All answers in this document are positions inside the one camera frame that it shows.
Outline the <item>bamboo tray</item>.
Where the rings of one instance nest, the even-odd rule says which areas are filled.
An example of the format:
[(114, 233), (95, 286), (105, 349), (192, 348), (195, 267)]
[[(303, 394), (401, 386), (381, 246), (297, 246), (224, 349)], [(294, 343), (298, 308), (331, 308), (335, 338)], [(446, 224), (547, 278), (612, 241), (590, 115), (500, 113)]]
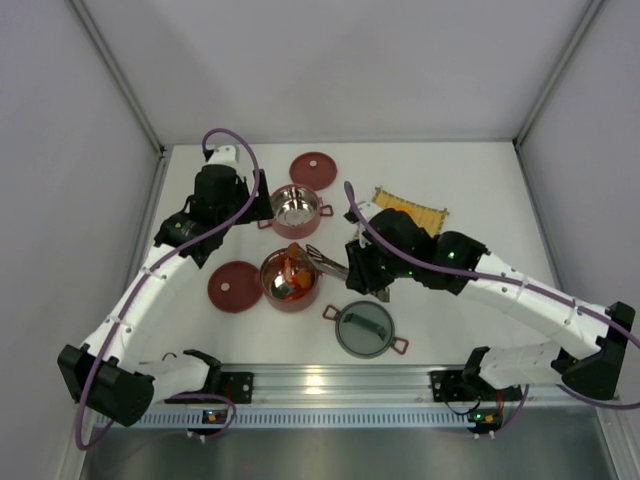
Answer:
[(394, 207), (398, 205), (410, 206), (412, 209), (410, 214), (404, 213), (408, 214), (416, 225), (425, 229), (431, 236), (435, 236), (442, 231), (449, 214), (447, 209), (436, 209), (411, 202), (388, 192), (381, 186), (375, 189), (371, 200), (358, 200), (356, 204), (361, 201), (372, 201), (380, 206), (382, 211), (386, 209), (395, 210)]

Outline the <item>toy shrimp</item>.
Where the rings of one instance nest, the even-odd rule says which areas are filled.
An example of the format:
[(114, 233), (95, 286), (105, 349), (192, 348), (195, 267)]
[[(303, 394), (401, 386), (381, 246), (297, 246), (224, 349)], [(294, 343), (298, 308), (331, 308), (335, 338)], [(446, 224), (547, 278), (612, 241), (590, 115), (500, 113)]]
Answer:
[(296, 285), (296, 272), (293, 266), (293, 260), (288, 256), (286, 256), (284, 260), (283, 278), (287, 284)]

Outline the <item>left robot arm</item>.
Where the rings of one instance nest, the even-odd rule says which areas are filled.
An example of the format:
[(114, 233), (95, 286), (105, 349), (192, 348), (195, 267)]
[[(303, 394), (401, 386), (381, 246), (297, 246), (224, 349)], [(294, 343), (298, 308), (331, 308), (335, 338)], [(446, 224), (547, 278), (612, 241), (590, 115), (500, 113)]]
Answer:
[(272, 218), (263, 170), (249, 187), (232, 161), (205, 164), (182, 210), (167, 218), (145, 263), (112, 312), (81, 346), (65, 346), (57, 364), (72, 399), (122, 426), (162, 401), (204, 400), (219, 390), (219, 360), (190, 349), (142, 359), (169, 303), (202, 269), (232, 225)]

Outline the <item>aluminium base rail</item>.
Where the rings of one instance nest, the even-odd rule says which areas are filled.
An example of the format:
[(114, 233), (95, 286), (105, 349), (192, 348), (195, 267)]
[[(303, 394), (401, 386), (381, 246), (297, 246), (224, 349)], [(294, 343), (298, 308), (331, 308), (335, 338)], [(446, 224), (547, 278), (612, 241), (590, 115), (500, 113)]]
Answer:
[(469, 404), (436, 401), (440, 386), (429, 365), (248, 365), (251, 400), (223, 404), (157, 404), (138, 428), (213, 430), (258, 428), (471, 427)]

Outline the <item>dark red lid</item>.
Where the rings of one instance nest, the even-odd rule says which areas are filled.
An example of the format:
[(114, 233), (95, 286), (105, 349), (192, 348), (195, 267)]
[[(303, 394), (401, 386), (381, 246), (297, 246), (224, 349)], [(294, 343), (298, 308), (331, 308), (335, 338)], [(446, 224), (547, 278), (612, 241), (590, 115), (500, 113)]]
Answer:
[(244, 261), (232, 261), (216, 269), (209, 278), (207, 293), (219, 310), (237, 314), (253, 307), (262, 297), (258, 268)]
[(289, 175), (293, 183), (302, 184), (315, 191), (329, 187), (336, 179), (338, 169), (333, 158), (322, 152), (306, 152), (296, 157)]

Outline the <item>upper pink steel pot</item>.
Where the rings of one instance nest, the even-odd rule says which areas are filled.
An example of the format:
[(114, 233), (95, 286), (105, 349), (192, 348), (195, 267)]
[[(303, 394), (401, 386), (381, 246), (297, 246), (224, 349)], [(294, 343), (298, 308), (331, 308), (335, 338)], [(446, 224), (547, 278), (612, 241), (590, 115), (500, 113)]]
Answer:
[(259, 221), (260, 230), (272, 229), (279, 236), (299, 240), (313, 234), (323, 217), (334, 215), (333, 206), (325, 204), (311, 188), (289, 184), (277, 189), (270, 197), (273, 218)]

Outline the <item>metal tongs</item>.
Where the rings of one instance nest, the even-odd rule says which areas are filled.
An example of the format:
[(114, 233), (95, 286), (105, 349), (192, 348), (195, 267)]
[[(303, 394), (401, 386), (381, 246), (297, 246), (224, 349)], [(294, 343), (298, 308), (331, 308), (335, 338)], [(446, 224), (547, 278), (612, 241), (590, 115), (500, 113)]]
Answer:
[[(346, 283), (349, 270), (347, 267), (335, 262), (334, 260), (326, 257), (316, 247), (306, 244), (306, 254), (309, 256), (311, 263), (322, 273), (334, 277), (343, 283)], [(371, 293), (377, 300), (383, 303), (390, 302), (390, 289), (385, 287), (383, 290), (378, 290)]]

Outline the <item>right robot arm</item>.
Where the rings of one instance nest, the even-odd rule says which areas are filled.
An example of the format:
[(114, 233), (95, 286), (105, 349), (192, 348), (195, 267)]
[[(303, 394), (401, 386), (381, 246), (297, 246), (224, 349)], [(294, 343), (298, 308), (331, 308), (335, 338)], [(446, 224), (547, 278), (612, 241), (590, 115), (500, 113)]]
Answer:
[(460, 232), (430, 235), (403, 211), (361, 202), (345, 218), (358, 227), (346, 246), (348, 289), (377, 293), (411, 279), (492, 307), (544, 336), (541, 344), (473, 349), (463, 369), (466, 382), (496, 390), (556, 384), (587, 403), (614, 398), (635, 318), (631, 306), (581, 301)]

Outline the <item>lower dark red lid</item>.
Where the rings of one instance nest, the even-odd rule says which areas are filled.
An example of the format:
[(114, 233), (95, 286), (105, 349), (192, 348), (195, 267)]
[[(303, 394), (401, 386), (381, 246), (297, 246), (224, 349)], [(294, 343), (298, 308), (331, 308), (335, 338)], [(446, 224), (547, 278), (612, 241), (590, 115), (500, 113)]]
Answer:
[(232, 261), (216, 269), (209, 278), (207, 293), (219, 310), (237, 314), (253, 307), (262, 297), (258, 268), (244, 261)]

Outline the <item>fried cutlet toy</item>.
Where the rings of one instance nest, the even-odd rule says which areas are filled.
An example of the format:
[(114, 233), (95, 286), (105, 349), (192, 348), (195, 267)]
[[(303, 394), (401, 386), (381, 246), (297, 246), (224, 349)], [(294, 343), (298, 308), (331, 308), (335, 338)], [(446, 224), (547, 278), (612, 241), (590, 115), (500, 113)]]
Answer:
[(299, 270), (293, 277), (297, 291), (307, 292), (314, 282), (314, 274), (309, 270)]

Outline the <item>upper dark red lid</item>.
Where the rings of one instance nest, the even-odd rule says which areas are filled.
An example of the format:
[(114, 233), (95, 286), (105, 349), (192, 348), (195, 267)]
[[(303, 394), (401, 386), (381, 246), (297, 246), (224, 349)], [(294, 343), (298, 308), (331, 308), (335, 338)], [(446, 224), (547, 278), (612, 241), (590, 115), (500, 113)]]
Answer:
[(289, 175), (293, 183), (302, 184), (315, 191), (329, 187), (336, 179), (338, 169), (333, 158), (322, 152), (306, 152), (296, 157)]

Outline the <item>red sausage toy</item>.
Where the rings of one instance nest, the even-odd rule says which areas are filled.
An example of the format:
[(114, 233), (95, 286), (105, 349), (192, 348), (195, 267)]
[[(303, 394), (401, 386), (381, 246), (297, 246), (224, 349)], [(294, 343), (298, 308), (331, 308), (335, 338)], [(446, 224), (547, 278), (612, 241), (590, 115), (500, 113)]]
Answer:
[(301, 247), (297, 242), (291, 243), (286, 249), (286, 255), (292, 261), (306, 261), (307, 260), (307, 252)]

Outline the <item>pink steel pot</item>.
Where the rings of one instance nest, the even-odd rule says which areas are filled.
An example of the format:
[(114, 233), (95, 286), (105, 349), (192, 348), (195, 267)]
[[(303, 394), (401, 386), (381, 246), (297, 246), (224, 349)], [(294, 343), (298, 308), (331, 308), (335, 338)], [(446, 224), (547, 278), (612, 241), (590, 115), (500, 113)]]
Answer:
[(263, 261), (259, 283), (267, 301), (286, 313), (307, 309), (319, 293), (321, 273), (306, 257), (292, 258), (276, 250)]
[(323, 217), (334, 215), (333, 206), (325, 204), (311, 188), (289, 184), (277, 189), (270, 197), (273, 218), (259, 221), (260, 230), (272, 229), (279, 236), (299, 240), (313, 234)]

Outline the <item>lower pink steel pot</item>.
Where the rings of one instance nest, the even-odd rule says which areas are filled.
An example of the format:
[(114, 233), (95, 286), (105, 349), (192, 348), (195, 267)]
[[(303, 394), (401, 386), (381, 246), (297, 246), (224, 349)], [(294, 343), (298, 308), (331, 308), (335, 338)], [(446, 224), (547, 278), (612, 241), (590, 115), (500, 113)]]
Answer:
[(263, 261), (259, 283), (267, 301), (286, 313), (307, 309), (319, 293), (321, 273), (306, 257), (292, 258), (276, 250)]

